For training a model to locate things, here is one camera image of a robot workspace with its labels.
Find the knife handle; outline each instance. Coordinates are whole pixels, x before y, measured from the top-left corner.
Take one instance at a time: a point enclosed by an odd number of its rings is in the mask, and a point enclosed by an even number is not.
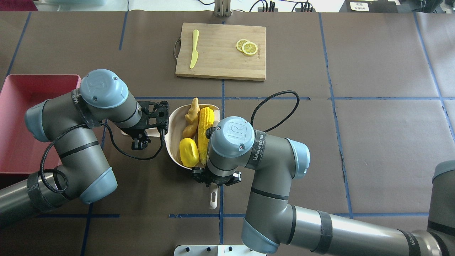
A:
[[[199,30],[195,29],[195,30],[193,30],[193,50],[196,49],[198,39],[199,39]]]

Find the yellow knife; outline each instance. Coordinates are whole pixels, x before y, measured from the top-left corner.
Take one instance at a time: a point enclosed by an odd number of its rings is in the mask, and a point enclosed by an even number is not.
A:
[[[196,62],[197,62],[197,57],[199,56],[199,53],[196,51],[198,39],[199,39],[199,30],[195,29],[195,30],[193,30],[193,53],[191,54],[190,68],[194,68],[194,65],[196,65]]]

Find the pink bin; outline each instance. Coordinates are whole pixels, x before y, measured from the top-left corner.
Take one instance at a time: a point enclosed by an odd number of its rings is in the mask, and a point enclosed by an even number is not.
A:
[[[0,186],[8,179],[28,176],[39,170],[49,143],[36,140],[25,126],[24,116],[30,107],[78,88],[78,75],[9,75],[0,92]],[[60,164],[55,149],[46,159],[45,168]]]

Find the wooden cutting board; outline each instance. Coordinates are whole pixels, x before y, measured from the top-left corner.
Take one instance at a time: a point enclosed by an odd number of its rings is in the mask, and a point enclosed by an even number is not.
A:
[[[190,69],[193,30],[199,30],[199,57]],[[236,49],[239,39],[258,45],[258,52],[246,56]],[[205,77],[237,80],[265,80],[265,27],[184,23],[175,74],[178,77]]]

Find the lemon slice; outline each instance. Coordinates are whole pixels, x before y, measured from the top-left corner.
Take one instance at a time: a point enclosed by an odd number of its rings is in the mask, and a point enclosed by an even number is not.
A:
[[[248,55],[255,55],[258,52],[258,46],[253,42],[246,42],[242,45],[242,52]]]
[[[240,40],[237,41],[237,44],[235,45],[235,47],[237,48],[237,50],[243,52],[242,51],[242,46],[243,46],[244,43],[247,43],[247,42],[249,42],[249,41],[246,40],[246,39],[240,39]]]

